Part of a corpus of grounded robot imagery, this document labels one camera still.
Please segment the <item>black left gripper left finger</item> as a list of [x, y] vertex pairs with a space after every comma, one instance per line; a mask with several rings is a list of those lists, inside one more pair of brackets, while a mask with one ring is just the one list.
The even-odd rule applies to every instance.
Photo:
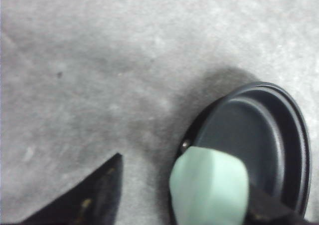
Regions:
[[123, 155], [116, 153], [75, 187], [22, 225], [113, 225], [123, 186]]

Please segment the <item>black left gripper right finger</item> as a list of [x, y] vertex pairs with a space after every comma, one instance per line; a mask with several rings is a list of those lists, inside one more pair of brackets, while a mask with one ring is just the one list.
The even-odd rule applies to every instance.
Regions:
[[249, 187], [248, 225], [308, 225], [309, 221], [254, 185]]

